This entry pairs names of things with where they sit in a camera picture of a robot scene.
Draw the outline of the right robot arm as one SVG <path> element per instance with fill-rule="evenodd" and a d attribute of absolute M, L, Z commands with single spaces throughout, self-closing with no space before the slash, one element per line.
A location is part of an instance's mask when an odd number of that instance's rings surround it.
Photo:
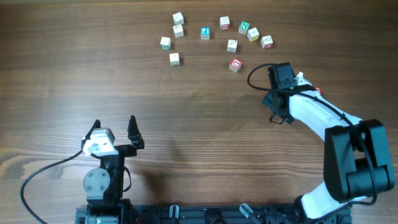
<path fill-rule="evenodd" d="M 379 120 L 333 106 L 288 62 L 269 64 L 267 72 L 271 89 L 262 102 L 282 123 L 299 120 L 324 142 L 323 182 L 295 200 L 294 223 L 340 221 L 350 206 L 372 205 L 379 193 L 393 189 L 391 152 Z"/>

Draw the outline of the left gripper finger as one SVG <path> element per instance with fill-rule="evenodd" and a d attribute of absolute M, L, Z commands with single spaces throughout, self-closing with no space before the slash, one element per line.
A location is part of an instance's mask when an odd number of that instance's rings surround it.
<path fill-rule="evenodd" d="M 90 140 L 90 136 L 92 134 L 92 132 L 101 127 L 101 121 L 96 119 L 94 124 L 92 125 L 91 129 L 88 131 L 88 133 L 83 137 L 82 141 L 81 141 L 81 148 L 84 148 L 85 143 L 87 142 L 87 140 Z"/>
<path fill-rule="evenodd" d="M 141 133 L 139 131 L 139 128 L 137 126 L 136 117 L 134 115 L 131 115 L 130 119 L 129 119 L 129 124 L 128 124 L 128 127 L 127 127 L 127 138 L 130 140 L 131 144 L 136 149 L 145 148 L 144 140 L 143 140 L 142 135 L 141 135 Z"/>

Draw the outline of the red letter A block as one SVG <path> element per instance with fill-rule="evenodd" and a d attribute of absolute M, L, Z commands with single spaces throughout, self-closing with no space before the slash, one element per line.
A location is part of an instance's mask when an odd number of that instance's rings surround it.
<path fill-rule="evenodd" d="M 171 66 L 180 65 L 179 53 L 169 54 L 169 59 Z"/>

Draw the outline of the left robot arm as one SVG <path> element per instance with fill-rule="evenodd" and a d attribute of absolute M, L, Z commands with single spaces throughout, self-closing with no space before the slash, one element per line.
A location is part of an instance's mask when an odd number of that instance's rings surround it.
<path fill-rule="evenodd" d="M 98 168 L 90 170 L 83 179 L 86 192 L 86 208 L 76 210 L 75 223 L 79 224 L 123 224 L 141 223 L 129 199 L 123 199 L 123 193 L 131 188 L 124 185 L 124 174 L 129 173 L 125 158 L 137 155 L 144 148 L 135 116 L 131 116 L 127 127 L 129 144 L 116 146 L 114 134 L 109 128 L 102 128 L 96 120 L 83 138 L 81 147 L 87 156 L 100 160 Z"/>

